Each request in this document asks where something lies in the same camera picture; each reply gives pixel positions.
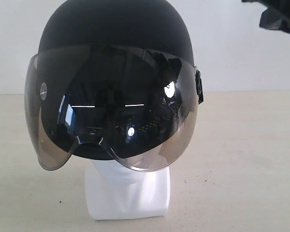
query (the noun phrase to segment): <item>mannequin head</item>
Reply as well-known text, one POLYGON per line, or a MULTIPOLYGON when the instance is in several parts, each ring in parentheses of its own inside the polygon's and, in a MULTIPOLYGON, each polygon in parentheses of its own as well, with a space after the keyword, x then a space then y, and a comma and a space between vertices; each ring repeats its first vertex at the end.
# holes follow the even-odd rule
POLYGON ((112 184, 132 185, 141 181, 146 175, 146 173, 128 169, 115 160, 91 160, 91 163, 112 184))

